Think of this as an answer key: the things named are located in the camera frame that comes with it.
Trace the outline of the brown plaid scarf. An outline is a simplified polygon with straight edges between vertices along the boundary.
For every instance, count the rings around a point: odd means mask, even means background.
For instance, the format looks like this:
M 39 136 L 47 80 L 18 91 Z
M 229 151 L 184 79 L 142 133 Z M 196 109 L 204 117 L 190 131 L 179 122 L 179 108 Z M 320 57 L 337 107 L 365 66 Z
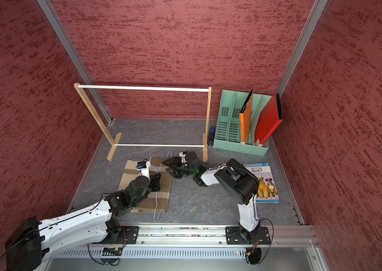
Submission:
M 157 211 L 157 213 L 167 212 L 171 195 L 172 176 L 166 172 L 167 167 L 162 165 L 163 161 L 163 158 L 153 157 L 150 162 L 162 175 L 160 179 L 160 191 L 151 192 L 144 201 L 142 201 L 136 208 L 132 209 L 131 213 L 153 213 L 154 211 Z M 137 161 L 127 161 L 118 190 L 125 189 L 131 181 L 140 175 L 136 166 Z

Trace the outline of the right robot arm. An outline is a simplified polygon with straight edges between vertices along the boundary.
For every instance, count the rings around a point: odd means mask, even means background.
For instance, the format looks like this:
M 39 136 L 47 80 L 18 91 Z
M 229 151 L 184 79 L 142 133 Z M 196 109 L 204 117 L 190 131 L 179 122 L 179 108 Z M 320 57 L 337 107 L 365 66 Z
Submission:
M 173 178 L 192 176 L 200 187 L 221 185 L 238 204 L 238 232 L 242 240 L 249 244 L 257 242 L 261 228 L 256 210 L 259 181 L 241 163 L 229 159 L 221 166 L 210 168 L 192 151 L 181 152 L 178 157 L 168 158 L 163 165 Z

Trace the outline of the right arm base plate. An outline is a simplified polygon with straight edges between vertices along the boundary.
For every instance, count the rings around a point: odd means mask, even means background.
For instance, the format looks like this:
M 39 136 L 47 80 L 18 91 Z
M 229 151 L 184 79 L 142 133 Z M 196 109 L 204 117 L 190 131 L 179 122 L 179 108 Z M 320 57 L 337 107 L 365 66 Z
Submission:
M 269 245 L 271 235 L 267 227 L 257 227 L 248 232 L 241 227 L 226 227 L 225 235 L 228 245 Z

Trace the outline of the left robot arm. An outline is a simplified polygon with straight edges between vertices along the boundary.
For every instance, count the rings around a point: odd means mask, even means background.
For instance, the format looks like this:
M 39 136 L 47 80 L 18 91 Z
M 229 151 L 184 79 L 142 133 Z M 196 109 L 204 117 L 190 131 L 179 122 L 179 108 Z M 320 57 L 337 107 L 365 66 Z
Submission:
M 119 218 L 160 190 L 159 173 L 138 176 L 123 190 L 98 203 L 52 219 L 23 221 L 5 243 L 9 271 L 33 271 L 42 262 L 74 247 L 112 244 L 122 237 Z

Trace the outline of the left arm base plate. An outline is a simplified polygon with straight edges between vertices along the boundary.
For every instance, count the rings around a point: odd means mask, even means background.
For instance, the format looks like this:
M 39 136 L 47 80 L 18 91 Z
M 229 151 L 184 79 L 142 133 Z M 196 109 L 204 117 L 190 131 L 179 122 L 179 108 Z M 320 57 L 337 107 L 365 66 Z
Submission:
M 99 244 L 122 244 L 134 245 L 139 236 L 139 227 L 119 227 L 107 233 L 107 236 Z

